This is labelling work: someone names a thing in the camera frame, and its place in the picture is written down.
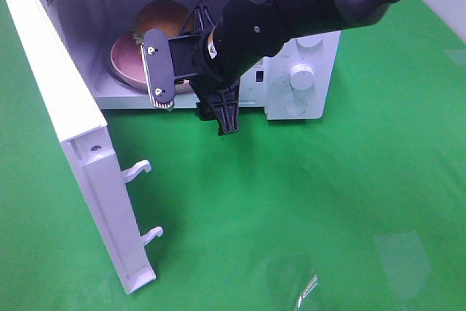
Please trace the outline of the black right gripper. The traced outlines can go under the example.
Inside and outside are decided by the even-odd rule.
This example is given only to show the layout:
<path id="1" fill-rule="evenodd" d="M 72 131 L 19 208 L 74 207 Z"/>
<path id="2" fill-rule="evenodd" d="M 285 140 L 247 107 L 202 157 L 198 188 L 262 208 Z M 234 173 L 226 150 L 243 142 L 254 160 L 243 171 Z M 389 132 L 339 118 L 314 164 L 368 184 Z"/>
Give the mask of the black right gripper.
<path id="1" fill-rule="evenodd" d="M 143 36 L 141 54 L 151 104 L 174 108 L 175 79 L 185 79 L 198 97 L 197 116 L 215 120 L 218 134 L 238 131 L 240 79 L 222 76 L 209 66 L 208 38 L 216 22 L 207 5 L 196 6 L 188 19 L 188 34 L 167 38 L 151 29 Z"/>

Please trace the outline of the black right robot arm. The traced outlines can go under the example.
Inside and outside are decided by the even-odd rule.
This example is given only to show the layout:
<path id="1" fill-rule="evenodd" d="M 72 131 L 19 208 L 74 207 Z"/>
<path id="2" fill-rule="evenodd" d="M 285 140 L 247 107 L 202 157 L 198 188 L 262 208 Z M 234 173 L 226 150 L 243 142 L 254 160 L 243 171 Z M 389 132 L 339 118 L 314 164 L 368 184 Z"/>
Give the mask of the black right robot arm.
<path id="1" fill-rule="evenodd" d="M 291 39 L 379 22 L 400 0 L 228 0 L 218 22 L 168 44 L 170 85 L 188 80 L 200 119 L 237 130 L 240 77 Z"/>

